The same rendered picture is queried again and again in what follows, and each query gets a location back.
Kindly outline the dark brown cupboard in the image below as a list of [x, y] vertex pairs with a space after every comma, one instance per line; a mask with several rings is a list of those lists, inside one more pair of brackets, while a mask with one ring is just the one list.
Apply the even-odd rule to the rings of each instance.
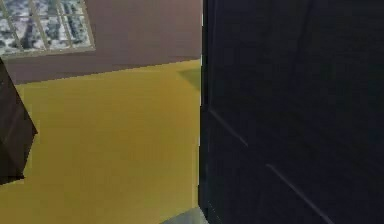
[[24, 178], [37, 129], [0, 58], [0, 185]]

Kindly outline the window with pale frame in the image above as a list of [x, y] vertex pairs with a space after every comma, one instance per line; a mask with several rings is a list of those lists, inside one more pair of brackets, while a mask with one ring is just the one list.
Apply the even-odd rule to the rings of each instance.
[[94, 49], [85, 0], [0, 0], [0, 57]]

